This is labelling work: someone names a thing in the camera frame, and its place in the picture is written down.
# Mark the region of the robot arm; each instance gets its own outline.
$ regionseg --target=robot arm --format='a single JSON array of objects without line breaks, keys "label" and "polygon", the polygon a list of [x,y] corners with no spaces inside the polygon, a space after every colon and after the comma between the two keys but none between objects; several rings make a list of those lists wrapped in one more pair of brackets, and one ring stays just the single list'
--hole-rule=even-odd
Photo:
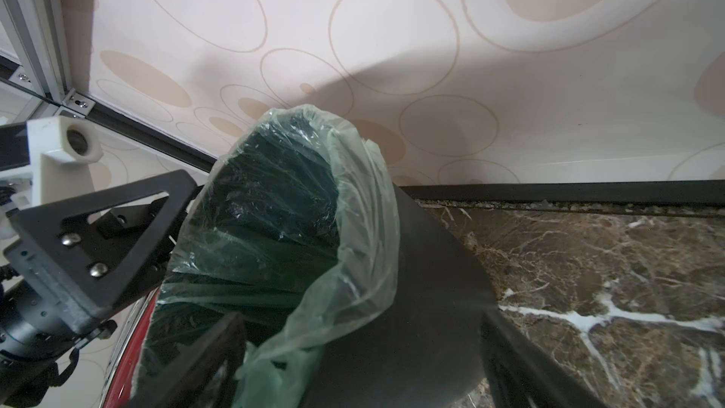
[{"label": "robot arm", "polygon": [[[94,193],[88,164],[102,151],[80,120],[8,125],[0,139],[17,150],[0,172],[12,224],[4,233],[17,233],[0,274],[23,277],[0,289],[0,403],[35,406],[68,379],[78,350],[113,333],[109,318],[161,283],[198,188],[180,170]],[[159,193],[168,196],[122,206]],[[71,365],[59,374],[55,361],[69,349]]]}]

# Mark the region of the black metal bracket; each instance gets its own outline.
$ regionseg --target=black metal bracket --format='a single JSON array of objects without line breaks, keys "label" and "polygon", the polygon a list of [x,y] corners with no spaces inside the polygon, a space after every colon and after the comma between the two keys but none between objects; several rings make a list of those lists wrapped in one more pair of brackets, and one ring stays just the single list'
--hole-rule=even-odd
[{"label": "black metal bracket", "polygon": [[[20,240],[5,256],[71,330],[86,334],[161,283],[158,263],[195,192],[177,170],[18,212],[11,222]],[[168,197],[88,223],[93,213],[159,193]]]},{"label": "black metal bracket", "polygon": [[186,408],[224,367],[214,408],[231,406],[236,390],[234,372],[244,360],[247,335],[242,316],[226,314],[210,330],[184,349],[171,364],[139,392],[124,408]]},{"label": "black metal bracket", "polygon": [[495,307],[484,310],[481,361],[497,408],[607,408]]}]

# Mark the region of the black cable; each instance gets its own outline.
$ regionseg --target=black cable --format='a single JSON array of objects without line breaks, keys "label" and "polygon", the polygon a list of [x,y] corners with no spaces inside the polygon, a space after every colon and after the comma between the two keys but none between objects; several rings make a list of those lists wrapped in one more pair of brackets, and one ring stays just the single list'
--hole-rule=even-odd
[{"label": "black cable", "polygon": [[13,277],[20,276],[17,271],[15,271],[15,268],[13,268],[10,264],[3,265],[0,267],[0,282],[4,282],[6,280],[11,280]]},{"label": "black cable", "polygon": [[64,385],[66,381],[68,381],[68,378],[70,378],[70,376],[73,375],[73,372],[76,370],[76,367],[78,366],[78,361],[80,358],[80,350],[73,349],[72,351],[70,351],[69,358],[70,358],[70,363],[68,364],[68,367],[65,367],[65,370],[63,370],[62,373],[48,378],[48,386],[51,386],[53,388],[59,388],[60,386]]}]

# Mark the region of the green plastic bag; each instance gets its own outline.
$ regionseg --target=green plastic bag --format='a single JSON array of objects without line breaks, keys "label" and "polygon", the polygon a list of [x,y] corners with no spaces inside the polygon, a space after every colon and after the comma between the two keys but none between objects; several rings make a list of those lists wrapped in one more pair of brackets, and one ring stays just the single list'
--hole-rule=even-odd
[{"label": "green plastic bag", "polygon": [[399,244],[376,143],[312,105],[268,111],[191,207],[135,386],[240,312],[249,342],[234,406],[294,408],[324,345],[392,304]]}]

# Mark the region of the brown marble floor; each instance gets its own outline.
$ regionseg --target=brown marble floor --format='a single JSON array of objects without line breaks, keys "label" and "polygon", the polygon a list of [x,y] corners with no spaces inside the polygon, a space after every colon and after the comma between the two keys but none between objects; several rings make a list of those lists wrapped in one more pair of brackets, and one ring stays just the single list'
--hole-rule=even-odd
[{"label": "brown marble floor", "polygon": [[[607,405],[725,403],[724,211],[423,206],[481,260],[506,316]],[[450,408],[489,406],[484,381]]]}]

